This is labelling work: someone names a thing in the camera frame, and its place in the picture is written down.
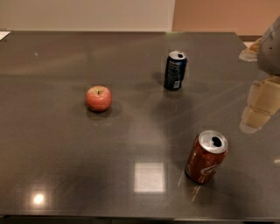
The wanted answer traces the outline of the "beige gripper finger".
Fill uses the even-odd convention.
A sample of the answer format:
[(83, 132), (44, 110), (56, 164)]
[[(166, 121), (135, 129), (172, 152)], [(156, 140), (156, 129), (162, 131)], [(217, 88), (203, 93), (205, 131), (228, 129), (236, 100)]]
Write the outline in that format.
[(279, 109), (280, 77), (270, 76), (262, 81), (255, 80), (241, 116), (241, 131), (246, 134), (256, 133)]
[(246, 42), (245, 46), (247, 48), (240, 53), (239, 59), (247, 62), (257, 61), (257, 54), (259, 52), (260, 42), (260, 39), (257, 39), (254, 42)]

